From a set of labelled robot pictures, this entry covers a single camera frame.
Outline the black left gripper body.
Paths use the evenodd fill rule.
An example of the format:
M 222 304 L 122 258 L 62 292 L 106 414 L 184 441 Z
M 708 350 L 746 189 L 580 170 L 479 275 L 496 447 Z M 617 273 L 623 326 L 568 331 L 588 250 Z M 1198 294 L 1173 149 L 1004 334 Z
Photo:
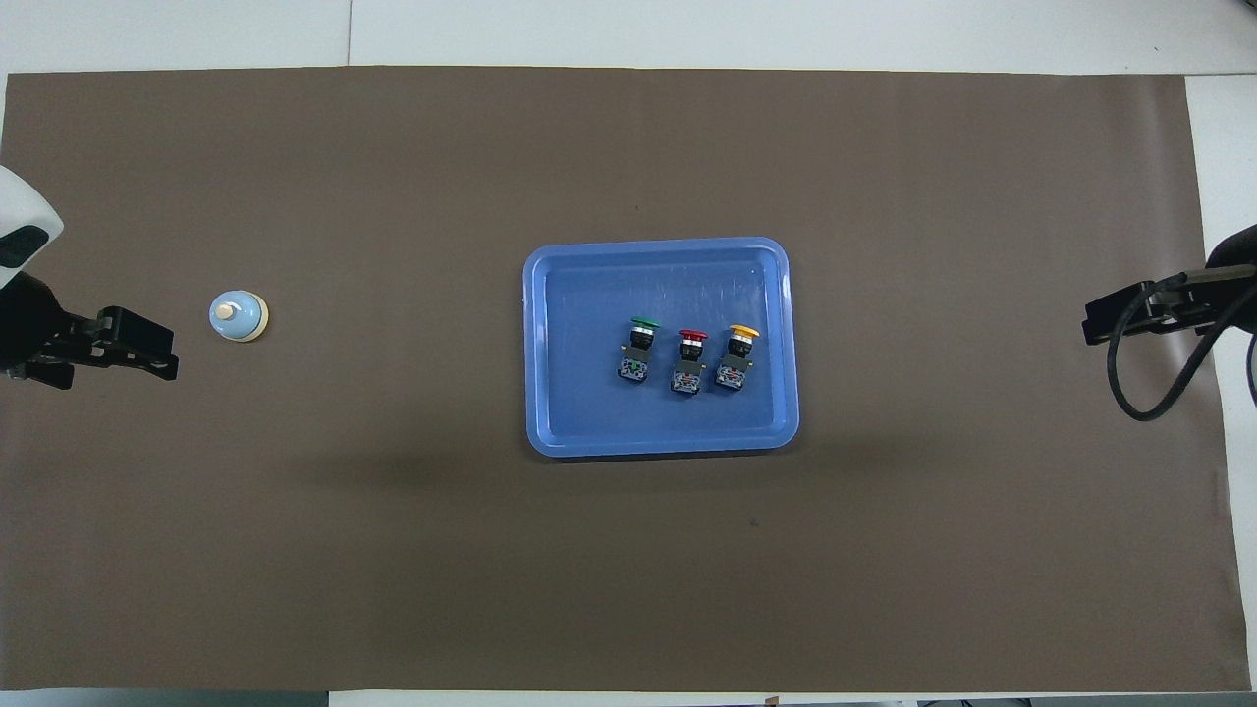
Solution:
M 175 356 L 173 332 L 133 309 L 104 307 L 93 318 L 73 315 L 26 273 L 3 287 L 4 374 L 28 374 L 31 365 L 136 369 L 136 359 L 168 356 Z

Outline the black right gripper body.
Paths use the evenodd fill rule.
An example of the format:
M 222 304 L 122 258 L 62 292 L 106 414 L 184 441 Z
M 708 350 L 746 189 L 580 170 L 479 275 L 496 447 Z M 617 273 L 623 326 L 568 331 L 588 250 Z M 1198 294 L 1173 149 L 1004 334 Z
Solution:
M 1254 286 L 1256 225 L 1234 233 L 1214 247 L 1203 270 L 1185 270 L 1187 279 L 1166 286 L 1139 304 L 1123 330 L 1207 330 Z M 1085 304 L 1082 330 L 1117 330 L 1123 311 L 1154 281 L 1139 281 Z M 1254 294 L 1231 325 L 1254 330 Z

